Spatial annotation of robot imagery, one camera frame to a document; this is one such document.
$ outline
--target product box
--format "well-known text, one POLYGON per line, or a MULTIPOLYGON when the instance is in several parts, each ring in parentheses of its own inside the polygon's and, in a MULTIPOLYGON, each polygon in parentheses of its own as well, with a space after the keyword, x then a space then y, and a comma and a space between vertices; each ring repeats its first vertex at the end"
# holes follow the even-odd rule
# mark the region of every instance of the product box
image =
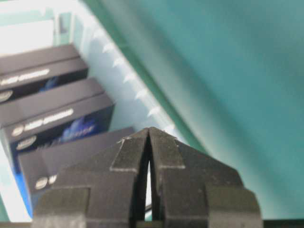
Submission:
POLYGON ((73 45, 0 58, 0 104, 87 77, 73 45))
POLYGON ((133 128, 124 128, 20 155, 19 163, 32 206, 51 187, 60 169, 84 161, 132 133, 133 128))
POLYGON ((0 105, 0 138, 12 168, 17 155, 108 130, 114 104, 95 79, 0 105))

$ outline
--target printed logo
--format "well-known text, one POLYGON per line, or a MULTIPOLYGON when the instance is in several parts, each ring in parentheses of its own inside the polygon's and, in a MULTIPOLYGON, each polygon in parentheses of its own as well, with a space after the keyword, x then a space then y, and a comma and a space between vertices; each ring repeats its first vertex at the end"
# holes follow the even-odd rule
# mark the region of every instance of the printed logo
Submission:
POLYGON ((36 182, 35 189, 37 189, 37 190, 43 189, 43 188, 46 187, 47 184, 48 184, 48 178, 47 177, 41 177, 36 182))
POLYGON ((14 137, 16 137, 16 136, 18 136, 18 135, 21 135, 22 134, 22 132, 23 132, 23 129, 24 129, 24 126, 23 125, 19 125, 19 126, 17 126, 14 130, 13 130, 13 132, 12 132, 12 136, 14 136, 14 137))
POLYGON ((0 102, 7 101, 12 95, 13 95, 13 91, 12 90, 0 93, 0 102))
POLYGON ((49 184, 49 185, 54 184, 56 179, 57 179, 57 175, 50 176, 49 178, 41 177, 36 182, 35 189, 36 190, 44 189, 47 186, 47 184, 49 184))
POLYGON ((60 112, 60 113, 57 113, 54 115, 49 115, 43 119, 34 120, 30 123, 27 123, 25 126, 19 125, 18 127, 16 127, 13 130, 11 135, 16 137, 18 135, 21 135, 22 132, 27 132, 27 131, 33 130, 35 128, 41 127, 42 125, 46 125, 48 123, 63 119, 65 117, 72 115, 73 113, 74 113, 74 110, 72 108, 70 108, 66 111, 63 111, 63 112, 60 112))
POLYGON ((20 150, 23 150, 29 146, 31 146, 35 141, 36 141, 37 137, 34 135, 26 140, 23 140, 21 142, 18 143, 18 146, 17 146, 17 150, 20 151, 20 150))
POLYGON ((0 81, 0 86, 6 86, 6 85, 9 85, 9 84, 22 82, 22 81, 33 79, 33 78, 36 78, 36 77, 41 77, 41 76, 47 75, 48 73, 49 73, 49 69, 44 69, 44 70, 39 70, 39 71, 35 71, 35 72, 32 72, 32 73, 28 73, 28 74, 9 77, 9 78, 1 80, 0 81))

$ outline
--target teal surface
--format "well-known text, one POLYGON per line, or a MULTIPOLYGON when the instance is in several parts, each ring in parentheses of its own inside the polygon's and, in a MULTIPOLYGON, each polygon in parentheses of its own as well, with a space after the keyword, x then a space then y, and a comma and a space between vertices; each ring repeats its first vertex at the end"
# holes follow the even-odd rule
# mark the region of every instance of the teal surface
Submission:
POLYGON ((304 1, 86 2, 265 219, 304 218, 304 1))
POLYGON ((6 222, 9 221, 9 217, 6 213, 2 198, 0 196, 0 222, 6 222))

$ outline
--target blue graphic on box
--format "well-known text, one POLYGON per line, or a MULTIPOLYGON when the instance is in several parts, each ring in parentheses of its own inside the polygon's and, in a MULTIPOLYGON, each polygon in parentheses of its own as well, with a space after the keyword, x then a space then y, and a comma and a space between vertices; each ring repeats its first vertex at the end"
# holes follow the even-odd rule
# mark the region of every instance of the blue graphic on box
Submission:
POLYGON ((72 140, 81 139, 99 132, 95 120, 91 119, 85 121, 84 117, 74 120, 70 127, 63 131, 62 136, 59 138, 61 143, 66 143, 72 140))
POLYGON ((53 77, 53 78, 49 79, 49 80, 46 82, 46 84, 44 85, 44 87, 42 87, 42 88, 39 90, 39 92, 45 92, 45 91, 47 91, 47 90, 50 90, 50 89, 56 87, 57 84, 58 84, 58 80, 59 80, 58 77, 53 77))
POLYGON ((37 150, 82 139, 100 132, 101 128, 95 119, 89 119, 86 121, 84 116, 74 120, 68 128, 63 130, 61 136, 47 142, 46 144, 38 146, 37 150))

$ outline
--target box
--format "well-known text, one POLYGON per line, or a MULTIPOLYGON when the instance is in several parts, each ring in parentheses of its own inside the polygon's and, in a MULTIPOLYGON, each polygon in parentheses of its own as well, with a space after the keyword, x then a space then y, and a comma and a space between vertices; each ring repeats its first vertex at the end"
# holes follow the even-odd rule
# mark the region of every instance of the box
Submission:
POLYGON ((87 77, 88 66, 72 45, 0 58, 0 104, 87 77))
POLYGON ((34 206, 51 187, 60 169, 84 161, 132 133, 134 130, 129 127, 20 155, 19 163, 31 205, 34 206))
POLYGON ((114 104, 95 79, 0 105, 0 137, 12 168, 17 155, 108 130, 114 104))

